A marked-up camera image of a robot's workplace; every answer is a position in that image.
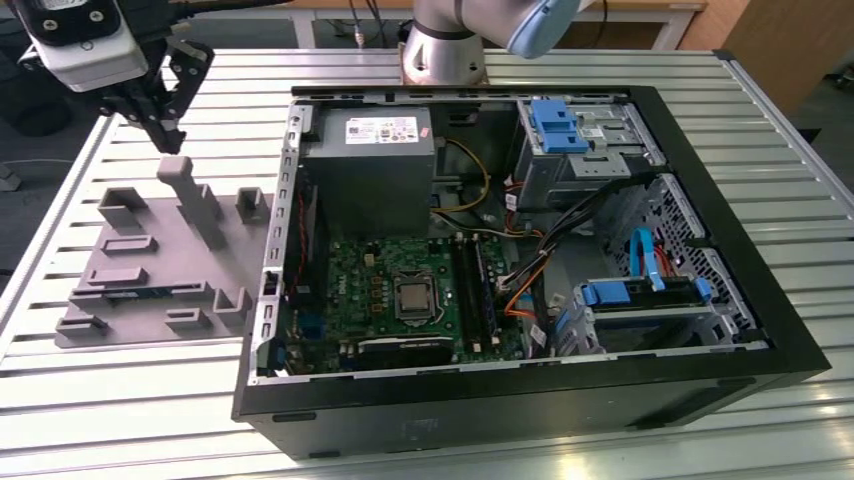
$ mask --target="yellow wire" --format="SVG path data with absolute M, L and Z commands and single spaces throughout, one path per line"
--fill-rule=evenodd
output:
M 466 203 L 465 205 L 457 205 L 456 207 L 444 207 L 444 208 L 430 209 L 432 212 L 441 212 L 441 213 L 461 212 L 462 210 L 468 210 L 470 207 L 477 205 L 485 199 L 485 196 L 489 193 L 489 173 L 485 171 L 485 166 L 482 165 L 482 161 L 473 154 L 473 152 L 468 150 L 468 147 L 465 145 L 462 145 L 460 142 L 457 142 L 452 138 L 446 138 L 444 141 L 446 143 L 452 143 L 453 145 L 456 145 L 460 148 L 460 150 L 465 152 L 465 155 L 468 155 L 468 157 L 474 161 L 474 163 L 477 164 L 477 167 L 480 168 L 480 172 L 482 173 L 482 191 L 480 192 L 480 196 L 473 202 Z

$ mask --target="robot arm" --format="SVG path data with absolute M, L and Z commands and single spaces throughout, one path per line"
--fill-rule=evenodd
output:
M 205 45 L 172 37 L 172 26 L 197 13 L 290 0 L 11 0 L 31 40 L 19 59 L 49 74 L 102 115 L 119 113 L 147 133 L 161 153 L 176 154 L 177 129 L 213 61 Z M 177 83 L 165 88 L 168 57 Z
M 290 0 L 11 0 L 33 47 L 19 60 L 49 74 L 102 115 L 119 113 L 145 130 L 162 153 L 176 154 L 177 122 L 213 61 L 205 45 L 172 37 L 172 26 L 197 13 Z M 484 78 L 480 36 L 533 58 L 554 45 L 578 3 L 592 0 L 416 0 L 404 50 L 409 82 L 476 84 Z M 177 84 L 166 89 L 161 65 Z
M 592 0 L 421 0 L 402 53 L 410 83 L 469 85 L 485 74 L 480 37 L 522 58 L 554 46 Z

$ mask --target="gray plastic block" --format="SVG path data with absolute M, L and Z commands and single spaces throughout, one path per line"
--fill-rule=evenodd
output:
M 242 223 L 266 223 L 269 221 L 269 206 L 264 192 L 257 187 L 237 190 L 237 213 Z
M 225 247 L 225 237 L 218 229 L 221 209 L 213 207 L 212 194 L 206 186 L 198 188 L 192 179 L 192 161 L 189 157 L 166 155 L 160 160 L 157 179 L 165 183 L 180 201 L 181 215 L 201 236 L 210 250 Z
M 178 302 L 212 302 L 213 301 L 213 289 L 210 284 L 205 281 L 196 282 L 189 288 L 176 288 L 172 290 L 172 295 Z
M 62 318 L 55 325 L 55 333 L 67 339 L 101 338 L 106 329 L 106 324 L 93 315 Z
M 150 235 L 127 235 L 121 238 L 105 238 L 99 244 L 99 250 L 105 255 L 151 253 L 157 250 L 157 241 Z
M 268 223 L 244 224 L 236 196 L 206 197 L 217 201 L 217 208 L 210 209 L 198 187 L 193 189 L 209 216 L 220 211 L 216 229 L 222 248 L 210 250 L 197 224 L 186 225 L 177 199 L 139 199 L 146 208 L 129 202 L 127 210 L 145 235 L 127 236 L 123 228 L 118 232 L 103 226 L 95 242 L 99 248 L 91 250 L 69 297 L 66 322 L 57 325 L 55 344 L 61 348 L 222 338 L 242 333 L 258 291 Z M 123 192 L 117 196 L 127 199 Z M 91 272 L 99 285 L 89 282 Z M 185 309 L 200 311 L 197 318 L 206 320 L 196 323 L 206 322 L 206 326 L 178 326 L 185 323 L 180 314 Z M 74 324 L 75 319 L 89 317 L 97 318 L 103 327 L 86 329 Z
M 237 293 L 237 302 L 232 303 L 225 292 L 216 290 L 213 297 L 213 314 L 225 325 L 240 326 L 245 323 L 249 311 L 252 310 L 252 298 L 245 288 Z
M 210 320 L 200 308 L 173 308 L 165 311 L 165 324 L 178 335 L 210 327 Z
M 97 205 L 103 220 L 121 234 L 139 233 L 141 225 L 135 214 L 147 205 L 133 187 L 107 188 Z
M 147 272 L 139 267 L 91 270 L 86 277 L 89 285 L 143 285 Z

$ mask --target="floor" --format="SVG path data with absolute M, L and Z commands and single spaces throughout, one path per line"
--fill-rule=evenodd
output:
M 854 190 L 854 86 L 844 91 L 824 80 L 789 118 L 796 128 L 819 128 L 812 148 Z
M 213 48 L 294 48 L 296 39 L 289 26 L 280 20 L 252 22 L 252 37 L 238 21 L 194 20 L 186 38 L 205 42 Z M 368 47 L 380 46 L 377 29 L 362 22 Z M 346 25 L 314 22 L 320 48 L 353 46 L 352 30 Z M 388 44 L 396 42 L 396 22 L 385 24 Z M 827 81 L 819 85 L 803 107 L 792 116 L 795 127 L 820 129 L 813 141 L 819 155 L 848 188 L 854 189 L 854 87 L 839 91 Z M 27 138 L 0 120 L 0 163 L 31 159 L 73 160 L 94 122 L 94 116 L 74 109 L 74 120 L 59 133 L 45 138 Z M 0 192 L 0 292 L 7 281 L 3 270 L 17 265 L 31 235 L 38 227 L 67 165 L 62 163 L 14 163 L 9 165 L 22 184 L 15 192 Z

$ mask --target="aluminum table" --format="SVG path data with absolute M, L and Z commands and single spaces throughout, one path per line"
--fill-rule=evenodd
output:
M 53 327 L 107 187 L 170 195 L 143 133 L 101 119 L 0 300 L 0 476 L 184 478 L 849 478 L 854 199 L 735 62 L 703 52 L 486 56 L 493 84 L 659 88 L 832 370 L 691 425 L 636 434 L 293 462 L 229 419 L 237 338 L 62 351 Z M 274 185 L 294 85 L 396 84 L 392 51 L 220 51 L 182 127 L 217 194 Z

